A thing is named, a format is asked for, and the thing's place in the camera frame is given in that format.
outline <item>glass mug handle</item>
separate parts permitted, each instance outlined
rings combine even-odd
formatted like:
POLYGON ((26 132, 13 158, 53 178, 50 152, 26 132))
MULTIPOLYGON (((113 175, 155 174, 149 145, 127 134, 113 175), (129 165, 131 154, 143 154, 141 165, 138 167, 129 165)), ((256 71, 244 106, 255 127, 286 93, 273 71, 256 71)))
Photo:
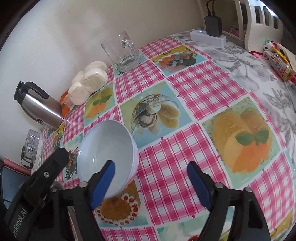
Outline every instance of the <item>glass mug handle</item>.
POLYGON ((129 46, 131 49, 131 52, 134 56, 134 59, 137 59, 139 57, 139 50, 135 47, 134 43, 130 39, 124 39, 121 41, 122 47, 126 48, 126 46, 129 46))

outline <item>white power strip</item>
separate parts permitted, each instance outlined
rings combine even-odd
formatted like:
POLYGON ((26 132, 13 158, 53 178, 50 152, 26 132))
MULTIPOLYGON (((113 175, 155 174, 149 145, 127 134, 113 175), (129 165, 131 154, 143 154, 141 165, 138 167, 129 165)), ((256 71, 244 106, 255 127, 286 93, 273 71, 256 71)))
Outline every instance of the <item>white power strip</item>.
POLYGON ((192 41, 207 43, 221 48, 226 45, 226 36, 221 35, 217 38, 207 35, 207 32, 202 30, 193 30, 190 32, 190 37, 192 41))

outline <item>power adapter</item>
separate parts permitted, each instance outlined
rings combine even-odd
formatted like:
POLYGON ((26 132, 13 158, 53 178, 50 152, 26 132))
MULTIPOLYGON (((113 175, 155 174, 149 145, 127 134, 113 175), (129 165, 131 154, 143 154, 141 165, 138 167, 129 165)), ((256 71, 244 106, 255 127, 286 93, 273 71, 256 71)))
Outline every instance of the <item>power adapter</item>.
POLYGON ((222 20, 217 16, 205 17, 205 28, 207 35, 219 38, 222 35, 222 20))

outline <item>thermos lid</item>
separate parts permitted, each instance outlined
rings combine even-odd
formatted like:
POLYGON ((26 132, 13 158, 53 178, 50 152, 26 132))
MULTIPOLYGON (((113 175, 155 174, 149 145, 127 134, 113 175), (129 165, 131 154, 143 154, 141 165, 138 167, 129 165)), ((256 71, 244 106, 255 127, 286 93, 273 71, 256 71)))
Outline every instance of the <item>thermos lid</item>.
POLYGON ((29 89, 34 90, 41 98, 48 99, 49 95, 43 89, 41 89, 38 85, 34 84, 33 82, 22 82, 20 81, 17 85, 17 89, 15 90, 14 100, 16 100, 20 105, 28 93, 29 89))

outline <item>screw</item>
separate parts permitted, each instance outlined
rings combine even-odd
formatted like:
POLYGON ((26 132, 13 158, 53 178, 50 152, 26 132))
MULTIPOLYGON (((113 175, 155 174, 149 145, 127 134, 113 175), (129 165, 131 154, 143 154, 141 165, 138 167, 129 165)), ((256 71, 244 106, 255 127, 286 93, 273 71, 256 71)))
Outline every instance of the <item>screw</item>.
POLYGON ((50 189, 50 192, 56 192, 57 190, 58 190, 57 187, 52 187, 52 188, 50 189))
POLYGON ((252 192, 252 189, 250 187, 245 187, 244 188, 247 192, 252 192))
POLYGON ((43 175, 44 175, 46 178, 49 178, 49 173, 48 173, 48 172, 44 172, 43 175))
POLYGON ((222 183, 215 183, 215 187, 217 187, 217 188, 223 188, 224 185, 222 183))
POLYGON ((85 187, 87 187, 87 185, 88 185, 88 183, 87 182, 81 182, 81 183, 79 183, 79 187, 81 187, 81 188, 85 188, 85 187))

